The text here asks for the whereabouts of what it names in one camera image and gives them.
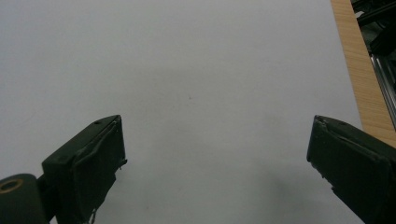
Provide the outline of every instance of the white surface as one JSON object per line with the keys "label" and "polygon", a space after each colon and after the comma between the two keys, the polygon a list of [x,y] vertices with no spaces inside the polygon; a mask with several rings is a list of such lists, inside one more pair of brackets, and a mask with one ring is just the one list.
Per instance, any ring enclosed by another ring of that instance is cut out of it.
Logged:
{"label": "white surface", "polygon": [[102,223],[361,223],[306,162],[360,127],[329,0],[0,2],[0,178],[121,114]]}

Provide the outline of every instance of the wooden table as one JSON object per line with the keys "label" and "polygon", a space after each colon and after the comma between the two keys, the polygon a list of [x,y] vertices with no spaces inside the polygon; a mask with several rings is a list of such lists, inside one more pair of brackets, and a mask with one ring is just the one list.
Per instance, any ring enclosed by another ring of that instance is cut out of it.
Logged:
{"label": "wooden table", "polygon": [[332,0],[363,130],[396,147],[396,132],[349,0]]}

